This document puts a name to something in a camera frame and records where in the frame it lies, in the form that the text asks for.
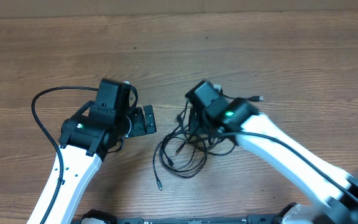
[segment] tangled cable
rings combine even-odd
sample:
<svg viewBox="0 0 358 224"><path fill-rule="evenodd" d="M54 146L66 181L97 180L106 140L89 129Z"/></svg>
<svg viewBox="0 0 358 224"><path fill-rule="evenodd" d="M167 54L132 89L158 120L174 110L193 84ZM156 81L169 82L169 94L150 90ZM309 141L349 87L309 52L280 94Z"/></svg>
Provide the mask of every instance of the tangled cable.
<svg viewBox="0 0 358 224"><path fill-rule="evenodd" d="M230 154L236 147L236 145L233 144L233 147L225 153L210 152L211 149L213 149L219 143L223 142L224 139L219 139L216 137L212 137L210 135L207 138L202 138L199 134L196 134L197 130L199 130L200 126L197 126L192 132L190 132L189 125L183 124L185 121L185 118L186 118L186 111L187 111L188 103L189 103L189 100L186 101L185 109L177 116L177 121L178 121L179 125L170 134L166 135L164 137L164 139L157 145L157 147L154 150L153 170L154 170L154 175L155 175L155 179L157 181L158 188L160 190L162 190L162 184L161 184L161 181L158 178L157 172L155 170L155 156L157 155L158 150L160 150L159 154L158 154L160 161L161 161L162 165L164 166L164 168L166 168L166 170L168 170L169 172L171 172L172 174L174 174L178 177L189 179L189 178L192 178L195 175L197 175L203 169L203 167L206 164L208 155L226 156L226 155ZM165 150L167 144L172 139L179 139L179 140L183 141L182 145L180 145L179 148L176 150L175 155L179 154L186 144L191 144L194 147L193 152L190 157L190 160L185 165L182 165L180 167L174 166L174 162L167 155L167 152ZM204 156L196 165L192 166L191 162L193 161L197 150L203 152Z"/></svg>

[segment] black cable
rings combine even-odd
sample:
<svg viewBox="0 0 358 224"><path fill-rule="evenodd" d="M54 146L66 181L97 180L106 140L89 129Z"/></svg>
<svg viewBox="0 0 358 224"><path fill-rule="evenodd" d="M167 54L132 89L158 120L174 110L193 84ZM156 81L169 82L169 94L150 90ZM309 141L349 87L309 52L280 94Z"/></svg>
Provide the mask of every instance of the black cable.
<svg viewBox="0 0 358 224"><path fill-rule="evenodd" d="M232 96L227 96L227 95L225 95L223 93L222 93L222 96L226 97L227 99L231 99L231 100L235 100L236 98L242 98L242 99L245 99L245 100L249 100L251 102L260 102L260 101L264 100L263 96L232 97Z"/></svg>
<svg viewBox="0 0 358 224"><path fill-rule="evenodd" d="M201 136L199 134L197 134L197 131L200 128L199 126L196 127L194 130L192 130L192 132L190 132L188 124L186 124L186 125L183 124L183 122L186 118L186 111L187 111L188 103L189 103L189 100L186 101L185 109L177 116L177 121L179 122L179 125L170 134L166 135L164 137L164 139L157 145L157 147L154 150L153 171L154 171L155 179L157 181L157 185L160 190L162 190L162 184L161 184L160 179L158 178L157 171L155 170L155 157L157 156L158 150L160 150L159 154L158 154L158 156L160 158L160 162L162 163L163 167L166 168L166 170L168 170L175 176L189 179L189 178L192 178L195 175L197 175L203 169L203 167L205 166L206 161L208 159L208 155L225 156L225 155L230 154L236 147L236 145L233 145L233 147L229 151L227 151L225 153L221 153L221 154L215 153L215 152L210 152L211 149L213 149L219 143L223 142L224 139L218 139L215 142L216 138L210 136L208 139L208 143L205 143L204 140L201 140ZM167 144L172 139L179 139L179 140L183 141L183 144L180 145L180 147L177 149L177 151L175 153L175 155L176 155L176 154L180 153L180 151L183 149L183 147L186 144L188 144L193 137L200 140L198 143L202 143L202 146L193 144L194 149L191 154L190 160L185 165L182 165L180 167L174 167L173 161L171 160L171 158L168 157L167 152L165 150ZM203 152L204 156L200 161L197 162L196 165L189 167L191 165L191 162L194 159L195 152L197 149L199 151Z"/></svg>
<svg viewBox="0 0 358 224"><path fill-rule="evenodd" d="M55 87L55 88L50 88L48 90L44 90L40 93L38 93L31 102L31 112L32 112L32 116L35 119L35 122L37 122L38 126L40 126L42 132L44 132L44 134L46 135L46 137L49 139L49 141L52 143L53 147L56 150L56 154L59 160L59 178L57 180L57 185L56 185L56 189L55 192L53 193L52 199L49 203L49 206L47 208L47 211L44 214L44 217L42 218L40 224L44 224L49 216L49 213L56 201L57 195L59 193L60 190L60 186L62 185L62 181L63 181L63 170L64 170L64 166L63 166L63 157L62 157L62 153L60 152L60 149L57 145L57 143L55 142L55 140L53 140L53 137L49 134L49 132L47 131L47 129L45 128L45 126L41 123L41 121L39 120L37 113L35 112L35 102L37 101L37 99L46 94L49 93L51 91L55 91L55 90L93 90L93 91L98 91L97 88L91 88L91 87L83 87L83 86L61 86L61 87Z"/></svg>
<svg viewBox="0 0 358 224"><path fill-rule="evenodd" d="M124 147L124 138L121 138L121 139L119 140L119 142L121 143L121 145L119 146L118 149L116 149L116 150L114 150L114 151L109 151L109 152L107 152L107 153L112 153L112 152L119 152L119 151L121 151L121 149Z"/></svg>
<svg viewBox="0 0 358 224"><path fill-rule="evenodd" d="M291 146L289 146L287 143L265 135L265 134L259 134L259 133L249 133L249 132L236 132L236 133L223 133L220 134L219 136L217 136L218 138L226 138L229 136L235 136L235 135L246 135L246 136L255 136L255 137L259 137L259 138L264 138L264 139L268 139L271 140L275 143L278 143L282 146L284 146L285 148L287 148L288 150L290 150L292 153L294 153L295 155L297 155L303 162L305 162L306 164L308 164L312 169L314 169L314 171L316 171L321 177L323 177L324 179L326 179L329 183L331 183L333 186L337 187L341 192L343 192L346 196L350 197L351 199L353 199L353 201L355 201L358 204L358 198L355 197L354 195L352 195L347 189L345 189L344 187L342 187L341 185L339 185L337 182L335 182L335 180L332 180L332 178L330 178L330 176L328 176L327 174L325 174L323 171L321 171L319 168L317 168L313 163L311 163L307 158L305 158L302 154L300 154L298 151L296 151L294 148L292 148Z"/></svg>
<svg viewBox="0 0 358 224"><path fill-rule="evenodd" d="M89 109L91 106L94 105L93 100L89 100L86 102L80 109L78 109L77 112L75 112L76 115L82 115L87 109Z"/></svg>

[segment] table surface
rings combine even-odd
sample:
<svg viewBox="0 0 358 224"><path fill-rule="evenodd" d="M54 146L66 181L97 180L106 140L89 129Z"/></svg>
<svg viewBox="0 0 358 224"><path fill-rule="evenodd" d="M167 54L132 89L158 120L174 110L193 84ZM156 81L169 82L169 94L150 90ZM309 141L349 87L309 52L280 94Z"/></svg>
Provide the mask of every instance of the table surface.
<svg viewBox="0 0 358 224"><path fill-rule="evenodd" d="M230 96L263 95L255 105L291 137L336 166L358 170L358 11L0 19L0 223L26 222L55 158L31 115L32 98L54 86L97 87L103 77L129 80L139 105L154 106L158 131L107 156L76 217L92 208L118 217L233 217L308 203L239 147L210 157L192 179L174 177L158 162L158 190L154 149L177 125L184 94L202 79ZM57 139L62 122L94 97L49 93L37 112ZM173 141L168 154L179 144Z"/></svg>

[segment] wood grain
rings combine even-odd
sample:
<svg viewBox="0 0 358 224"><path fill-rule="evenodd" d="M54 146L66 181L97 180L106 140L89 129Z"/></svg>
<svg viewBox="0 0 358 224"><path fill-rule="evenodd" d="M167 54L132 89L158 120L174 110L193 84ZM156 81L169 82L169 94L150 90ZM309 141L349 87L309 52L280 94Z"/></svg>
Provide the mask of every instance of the wood grain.
<svg viewBox="0 0 358 224"><path fill-rule="evenodd" d="M204 78L231 96L263 95L257 106L291 137L358 170L358 11L0 19L0 223L26 222L54 160L31 116L33 96L53 86L97 87L103 77L135 85L139 104L154 105L158 132L108 156L76 217L92 208L119 217L238 216L308 203L240 148L209 158L189 180L157 164L158 190L154 148L175 126L184 94ZM94 96L50 93L37 112L57 139L63 120ZM183 152L178 160L190 155Z"/></svg>
<svg viewBox="0 0 358 224"><path fill-rule="evenodd" d="M358 0L0 0L0 18L349 9Z"/></svg>

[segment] cable connector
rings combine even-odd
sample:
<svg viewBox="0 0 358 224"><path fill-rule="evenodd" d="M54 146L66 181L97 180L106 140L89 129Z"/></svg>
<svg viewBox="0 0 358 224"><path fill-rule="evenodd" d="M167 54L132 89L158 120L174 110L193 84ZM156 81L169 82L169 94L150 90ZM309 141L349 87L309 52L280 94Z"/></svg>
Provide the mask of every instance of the cable connector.
<svg viewBox="0 0 358 224"><path fill-rule="evenodd" d="M157 179L157 185L158 185L158 189L162 190L162 184L159 179Z"/></svg>
<svg viewBox="0 0 358 224"><path fill-rule="evenodd" d="M264 100L263 96L251 96L248 98L251 102L261 102Z"/></svg>
<svg viewBox="0 0 358 224"><path fill-rule="evenodd" d="M175 152L175 156L180 153L180 151L183 149L183 147L185 147L185 144L186 144L186 142L184 142L183 144L181 144L181 145L179 146L179 148L178 148L177 151Z"/></svg>
<svg viewBox="0 0 358 224"><path fill-rule="evenodd" d="M171 158L169 158L169 157L167 156L167 159L168 159L169 165L173 167L174 163L173 163L173 161L171 160Z"/></svg>

